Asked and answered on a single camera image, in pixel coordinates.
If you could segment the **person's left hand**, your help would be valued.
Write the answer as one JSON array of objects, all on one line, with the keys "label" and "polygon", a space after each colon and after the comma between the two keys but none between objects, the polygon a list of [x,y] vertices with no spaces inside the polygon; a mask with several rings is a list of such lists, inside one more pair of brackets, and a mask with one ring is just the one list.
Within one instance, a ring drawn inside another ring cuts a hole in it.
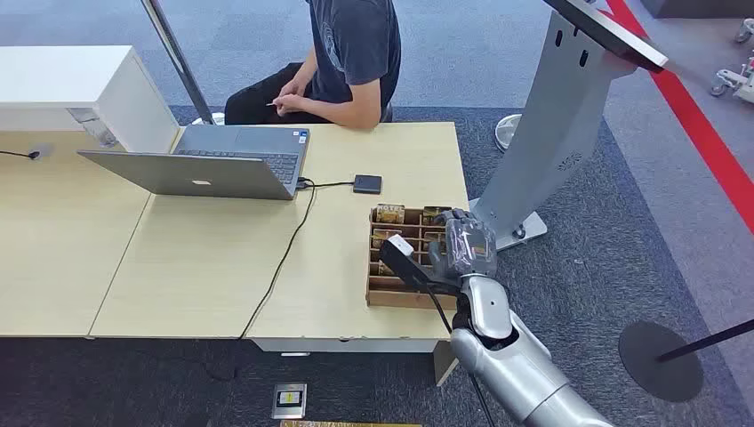
[{"label": "person's left hand", "polygon": [[301,102],[305,98],[295,93],[283,94],[276,97],[271,104],[276,108],[277,114],[281,117],[294,112],[301,111]]}]

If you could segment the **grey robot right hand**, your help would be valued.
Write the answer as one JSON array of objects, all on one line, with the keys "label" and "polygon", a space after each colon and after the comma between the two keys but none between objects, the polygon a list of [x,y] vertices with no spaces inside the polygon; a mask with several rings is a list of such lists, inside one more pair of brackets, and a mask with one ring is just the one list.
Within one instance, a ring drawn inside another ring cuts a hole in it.
[{"label": "grey robot right hand", "polygon": [[445,250],[437,242],[429,243],[435,277],[452,280],[469,274],[495,274],[495,235],[476,215],[453,208],[433,216],[431,224],[445,227]]}]

